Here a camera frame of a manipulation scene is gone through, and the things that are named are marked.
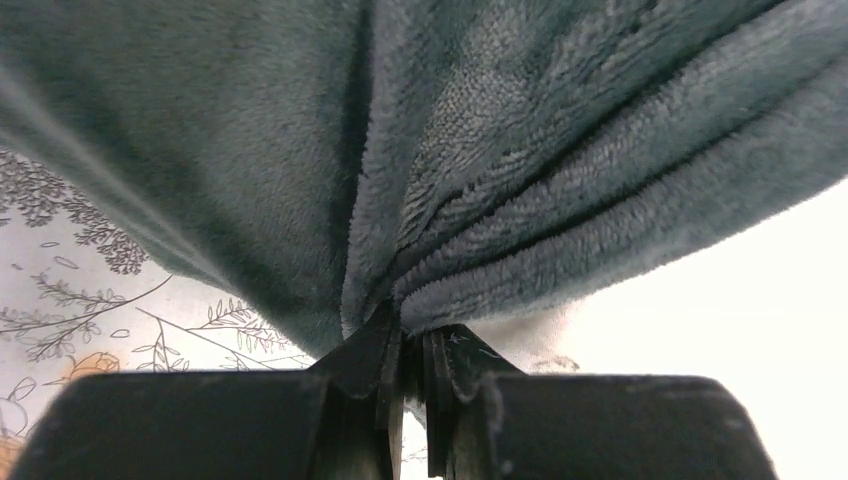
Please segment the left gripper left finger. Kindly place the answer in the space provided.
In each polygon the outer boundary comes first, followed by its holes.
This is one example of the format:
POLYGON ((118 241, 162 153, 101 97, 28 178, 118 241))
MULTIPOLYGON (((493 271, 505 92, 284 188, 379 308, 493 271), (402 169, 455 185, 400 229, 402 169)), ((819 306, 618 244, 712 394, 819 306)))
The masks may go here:
POLYGON ((51 403, 14 479, 394 479, 401 330, 378 307, 301 370, 92 375, 51 403))

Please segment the white pillow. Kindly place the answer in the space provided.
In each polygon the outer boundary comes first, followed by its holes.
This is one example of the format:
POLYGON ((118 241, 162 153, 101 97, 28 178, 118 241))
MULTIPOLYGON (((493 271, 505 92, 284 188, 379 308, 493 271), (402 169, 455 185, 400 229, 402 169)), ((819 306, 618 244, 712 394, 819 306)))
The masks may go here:
POLYGON ((782 479, 847 475, 847 186, 531 318, 474 332, 528 372, 699 374, 782 479))

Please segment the grey plush pillowcase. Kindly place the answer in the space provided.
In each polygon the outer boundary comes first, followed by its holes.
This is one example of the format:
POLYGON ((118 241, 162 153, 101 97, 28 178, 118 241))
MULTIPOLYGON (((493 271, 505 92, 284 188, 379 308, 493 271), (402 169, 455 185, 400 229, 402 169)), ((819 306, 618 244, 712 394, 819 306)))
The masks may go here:
POLYGON ((5 1, 1 143, 321 356, 548 308, 847 173, 843 1, 5 1))

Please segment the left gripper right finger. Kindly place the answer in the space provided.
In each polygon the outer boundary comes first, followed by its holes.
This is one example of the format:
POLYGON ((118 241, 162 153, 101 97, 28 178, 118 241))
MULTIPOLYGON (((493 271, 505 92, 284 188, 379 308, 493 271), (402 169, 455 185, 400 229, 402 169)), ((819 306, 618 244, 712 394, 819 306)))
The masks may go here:
POLYGON ((423 338, 429 470, 446 479, 776 473, 740 402, 701 376, 528 375, 467 328, 423 338))

